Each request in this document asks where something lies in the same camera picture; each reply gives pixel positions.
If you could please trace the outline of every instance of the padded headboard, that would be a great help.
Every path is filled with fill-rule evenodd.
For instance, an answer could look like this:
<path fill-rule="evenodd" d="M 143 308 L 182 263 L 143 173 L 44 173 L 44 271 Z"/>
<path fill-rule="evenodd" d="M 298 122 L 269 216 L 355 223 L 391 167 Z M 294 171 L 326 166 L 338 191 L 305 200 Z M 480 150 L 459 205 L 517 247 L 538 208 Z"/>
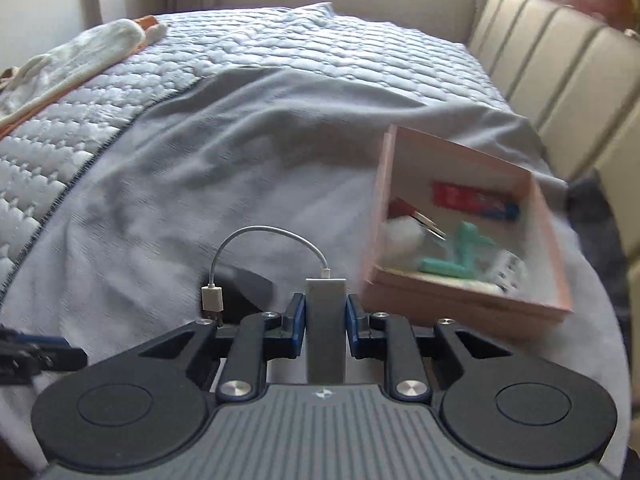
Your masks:
<path fill-rule="evenodd" d="M 628 262 L 640 403 L 640 41 L 548 0 L 489 0 L 469 50 L 557 176 L 597 170 Z"/>
<path fill-rule="evenodd" d="M 591 167 L 629 121 L 638 129 L 640 42 L 589 16 L 548 0 L 489 0 L 469 50 L 562 178 Z"/>

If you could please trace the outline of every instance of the pink box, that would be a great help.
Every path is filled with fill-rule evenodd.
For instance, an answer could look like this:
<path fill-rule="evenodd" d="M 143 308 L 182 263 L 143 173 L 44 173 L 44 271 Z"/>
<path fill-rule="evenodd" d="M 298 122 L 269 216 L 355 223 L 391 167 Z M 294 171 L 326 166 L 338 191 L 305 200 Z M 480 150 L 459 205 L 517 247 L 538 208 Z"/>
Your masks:
<path fill-rule="evenodd" d="M 450 182 L 513 196 L 517 222 L 487 219 L 439 208 L 431 183 Z M 381 227 L 389 198 L 399 197 L 452 234 L 461 221 L 526 264 L 528 286 L 520 298 L 425 282 L 380 266 Z M 539 338 L 571 312 L 571 296 L 551 214 L 530 171 L 494 156 L 415 130 L 391 126 L 385 135 L 376 179 L 370 244 L 364 257 L 360 299 L 368 312 L 385 311 L 431 326 L 443 317 L 508 340 Z"/>

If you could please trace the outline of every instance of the white mattress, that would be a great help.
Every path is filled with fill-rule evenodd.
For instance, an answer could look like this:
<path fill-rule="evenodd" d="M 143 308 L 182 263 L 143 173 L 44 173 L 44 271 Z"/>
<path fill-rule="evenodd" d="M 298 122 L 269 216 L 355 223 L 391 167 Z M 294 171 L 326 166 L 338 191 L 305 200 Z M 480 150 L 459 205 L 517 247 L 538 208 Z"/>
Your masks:
<path fill-rule="evenodd" d="M 390 23 L 337 16 L 330 4 L 159 19 L 170 24 L 164 40 L 0 140 L 2 294 L 56 201 L 83 168 L 146 107 L 225 68 L 291 67 L 380 86 L 426 104 L 462 99 L 510 110 L 464 45 Z"/>

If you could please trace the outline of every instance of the red package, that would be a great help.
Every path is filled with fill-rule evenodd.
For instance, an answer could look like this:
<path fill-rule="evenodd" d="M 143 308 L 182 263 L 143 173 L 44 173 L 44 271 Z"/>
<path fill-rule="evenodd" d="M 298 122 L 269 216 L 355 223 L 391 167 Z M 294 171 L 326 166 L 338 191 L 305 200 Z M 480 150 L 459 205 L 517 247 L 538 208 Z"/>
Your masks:
<path fill-rule="evenodd" d="M 444 182 L 433 182 L 431 187 L 433 203 L 439 207 L 508 221 L 520 215 L 518 204 L 501 193 Z"/>

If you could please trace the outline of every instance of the teal toy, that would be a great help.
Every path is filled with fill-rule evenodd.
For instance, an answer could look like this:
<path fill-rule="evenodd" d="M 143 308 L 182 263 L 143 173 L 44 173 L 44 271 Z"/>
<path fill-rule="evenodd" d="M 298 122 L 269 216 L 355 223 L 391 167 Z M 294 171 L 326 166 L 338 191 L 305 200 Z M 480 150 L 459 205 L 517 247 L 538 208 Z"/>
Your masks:
<path fill-rule="evenodd" d="M 476 279 L 476 247 L 495 247 L 495 242 L 482 236 L 478 226 L 471 222 L 460 222 L 454 236 L 456 260 L 450 262 L 439 258 L 424 258 L 420 272 L 450 276 L 452 278 Z"/>

